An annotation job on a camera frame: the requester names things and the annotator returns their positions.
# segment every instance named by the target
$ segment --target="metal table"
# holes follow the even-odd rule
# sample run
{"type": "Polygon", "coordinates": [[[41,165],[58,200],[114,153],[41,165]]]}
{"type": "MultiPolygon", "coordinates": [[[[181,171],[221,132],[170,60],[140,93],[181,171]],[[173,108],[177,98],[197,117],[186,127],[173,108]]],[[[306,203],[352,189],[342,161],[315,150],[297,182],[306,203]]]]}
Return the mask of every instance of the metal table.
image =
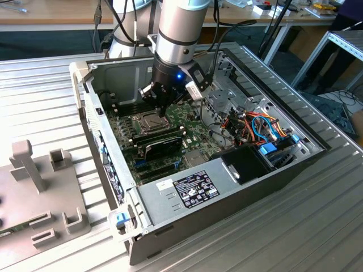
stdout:
{"type": "MultiPolygon", "coordinates": [[[[225,44],[295,110],[332,150],[283,190],[137,266],[128,265],[105,217],[109,207],[78,116],[67,65],[100,54],[0,62],[0,124],[10,138],[29,138],[34,153],[72,153],[90,233],[6,271],[362,271],[363,150],[248,49],[225,44]]],[[[255,87],[238,81],[249,92],[255,87]]],[[[5,148],[5,141],[0,142],[5,148]]],[[[1,152],[5,162],[7,155],[1,152]]]]}
{"type": "MultiPolygon", "coordinates": [[[[316,46],[310,57],[305,62],[299,73],[291,83],[291,86],[296,87],[301,78],[306,74],[310,66],[314,63],[320,52],[328,42],[332,41],[342,49],[346,50],[360,61],[363,61],[363,30],[353,31],[328,31],[325,33],[319,44],[316,46]]],[[[350,82],[347,89],[351,89],[354,84],[363,76],[363,70],[350,82]]]]}

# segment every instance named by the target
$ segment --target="warning label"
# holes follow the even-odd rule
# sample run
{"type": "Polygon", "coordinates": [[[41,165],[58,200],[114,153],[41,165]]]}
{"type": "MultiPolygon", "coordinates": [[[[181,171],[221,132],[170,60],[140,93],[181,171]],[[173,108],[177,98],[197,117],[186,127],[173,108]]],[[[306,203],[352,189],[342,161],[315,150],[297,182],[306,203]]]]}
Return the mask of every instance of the warning label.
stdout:
{"type": "Polygon", "coordinates": [[[205,171],[174,181],[173,185],[189,209],[219,195],[205,171]]]}

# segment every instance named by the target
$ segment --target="blue tab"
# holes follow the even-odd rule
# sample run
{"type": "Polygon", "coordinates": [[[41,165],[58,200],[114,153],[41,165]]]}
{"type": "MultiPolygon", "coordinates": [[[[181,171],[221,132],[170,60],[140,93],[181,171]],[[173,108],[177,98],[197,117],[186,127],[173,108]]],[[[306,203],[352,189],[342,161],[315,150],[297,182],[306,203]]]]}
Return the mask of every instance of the blue tab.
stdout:
{"type": "Polygon", "coordinates": [[[260,151],[263,155],[267,155],[273,151],[276,151],[276,147],[273,145],[273,143],[266,143],[260,146],[260,151]]]}
{"type": "Polygon", "coordinates": [[[295,142],[295,143],[297,143],[298,141],[300,141],[299,136],[298,136],[298,135],[296,135],[296,134],[293,134],[293,135],[291,136],[291,138],[293,138],[293,140],[294,140],[294,142],[295,142]]]}
{"type": "Polygon", "coordinates": [[[127,212],[120,212],[116,215],[116,226],[119,227],[130,220],[130,215],[127,212]]]}

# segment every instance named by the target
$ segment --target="blue cable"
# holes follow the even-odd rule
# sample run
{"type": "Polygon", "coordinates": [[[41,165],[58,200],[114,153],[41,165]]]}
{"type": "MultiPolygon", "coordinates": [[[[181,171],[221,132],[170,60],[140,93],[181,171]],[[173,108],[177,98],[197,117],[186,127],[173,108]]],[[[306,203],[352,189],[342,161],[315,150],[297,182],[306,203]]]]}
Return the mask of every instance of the blue cable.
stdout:
{"type": "Polygon", "coordinates": [[[264,121],[266,121],[266,123],[268,124],[269,128],[271,129],[271,131],[272,131],[273,135],[275,135],[275,137],[276,137],[277,139],[281,139],[280,135],[279,135],[279,134],[277,133],[277,131],[275,131],[275,129],[272,127],[272,125],[271,125],[270,121],[269,121],[266,117],[264,117],[264,116],[256,116],[256,117],[254,117],[254,118],[252,119],[252,129],[254,130],[254,133],[255,133],[258,137],[263,138],[263,139],[264,139],[264,140],[268,143],[267,138],[266,138],[265,136],[263,136],[263,135],[259,134],[259,133],[256,131],[256,128],[255,128],[255,121],[256,121],[256,118],[261,118],[261,119],[263,119],[264,121]]]}

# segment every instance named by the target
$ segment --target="screw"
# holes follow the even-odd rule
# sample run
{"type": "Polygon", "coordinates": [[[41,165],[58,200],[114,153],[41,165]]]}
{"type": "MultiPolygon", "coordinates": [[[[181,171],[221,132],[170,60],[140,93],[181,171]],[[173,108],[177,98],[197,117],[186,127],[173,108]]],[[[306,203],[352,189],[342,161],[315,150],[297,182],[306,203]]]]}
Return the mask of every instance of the screw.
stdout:
{"type": "Polygon", "coordinates": [[[239,179],[240,178],[240,175],[236,172],[233,173],[233,176],[236,178],[236,179],[239,179]]]}

